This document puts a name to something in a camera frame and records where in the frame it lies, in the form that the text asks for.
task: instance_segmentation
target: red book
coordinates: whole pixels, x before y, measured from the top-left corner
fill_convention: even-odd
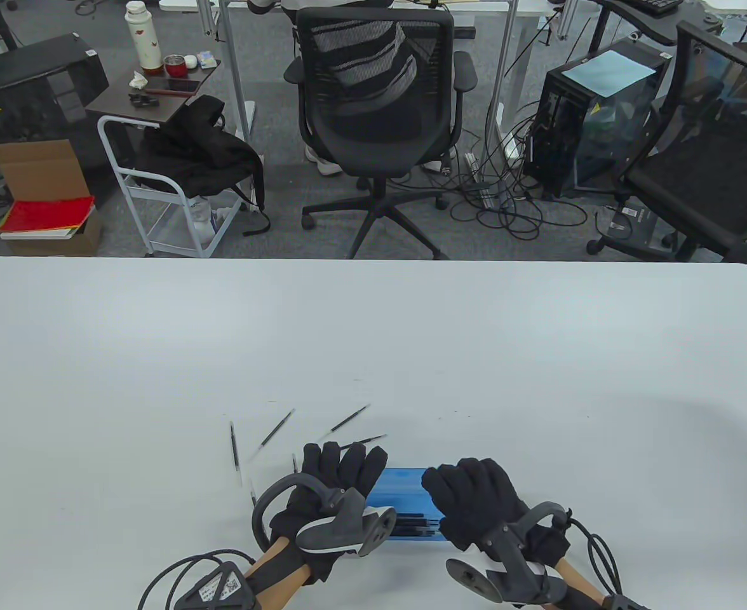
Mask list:
[[[16,201],[0,224],[0,232],[76,229],[94,207],[93,197],[61,201]]]

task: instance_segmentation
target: black office chair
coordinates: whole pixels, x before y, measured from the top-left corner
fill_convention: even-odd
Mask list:
[[[298,87],[300,133],[323,159],[359,177],[358,188],[370,187],[364,197],[304,207],[301,224],[313,229],[314,212],[368,212],[348,259],[354,258],[374,221],[383,216],[427,246],[434,259],[446,258],[396,209],[426,198],[436,198],[436,206],[444,209],[444,191],[386,194],[385,185],[388,178],[402,177],[415,165],[441,159],[458,141],[463,96],[478,80],[469,55],[452,52],[453,27],[446,11],[336,6],[297,13],[302,57],[290,64],[284,78]],[[333,38],[326,38],[332,30]],[[347,45],[355,44],[360,32],[367,36],[371,31],[394,32],[396,44],[382,52],[372,43],[373,55],[361,60],[361,47]],[[397,85],[377,89],[377,75],[393,66],[403,67],[404,73],[390,81]],[[455,90],[452,127],[451,90]]]
[[[633,239],[643,216],[629,217],[624,226],[616,223],[614,238],[589,242],[589,254],[610,246],[644,261],[689,261],[701,246],[725,262],[747,264],[745,51],[679,24],[666,101],[645,126],[641,148],[623,168],[618,186],[618,201],[637,197],[676,232],[662,248],[653,247],[652,227],[650,238]],[[679,233],[685,236],[681,244]]]

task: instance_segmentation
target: black glove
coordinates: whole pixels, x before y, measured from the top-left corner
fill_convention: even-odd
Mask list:
[[[513,523],[527,512],[506,471],[493,459],[464,458],[457,466],[427,468],[422,487],[444,514],[438,525],[444,538],[461,551],[474,543],[492,560],[497,555],[483,544],[483,537],[502,521]],[[554,567],[568,549],[564,532],[536,525],[528,532],[523,554]]]
[[[379,475],[385,470],[385,450],[382,447],[374,447],[366,456],[365,445],[355,442],[348,447],[342,460],[339,459],[339,454],[339,445],[336,442],[327,442],[323,445],[322,451],[319,445],[310,442],[303,448],[301,471],[317,477],[330,488],[347,490],[353,487],[367,498]],[[298,485],[289,496],[286,510],[278,512],[269,523],[269,528],[272,529],[272,542],[284,536],[294,544],[297,533],[304,525],[323,517],[327,515],[320,511],[320,499],[313,491]],[[342,555],[300,552],[312,570],[312,578],[306,582],[307,585],[313,584],[318,578],[325,581],[331,573],[333,562]]]

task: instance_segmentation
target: label sticker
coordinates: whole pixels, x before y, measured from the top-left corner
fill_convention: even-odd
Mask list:
[[[224,601],[227,599],[232,593],[237,592],[241,588],[241,582],[238,580],[238,577],[235,576],[235,572],[230,572],[229,577],[227,577],[226,582],[224,583],[224,590],[222,591],[222,596],[220,596],[220,600]]]
[[[211,602],[216,596],[216,589],[219,587],[220,573],[213,576],[213,579],[199,589],[199,597],[203,602]]]

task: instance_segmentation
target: red cup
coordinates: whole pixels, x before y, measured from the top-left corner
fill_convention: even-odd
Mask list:
[[[165,70],[171,78],[187,78],[187,64],[184,55],[168,55],[165,57]]]

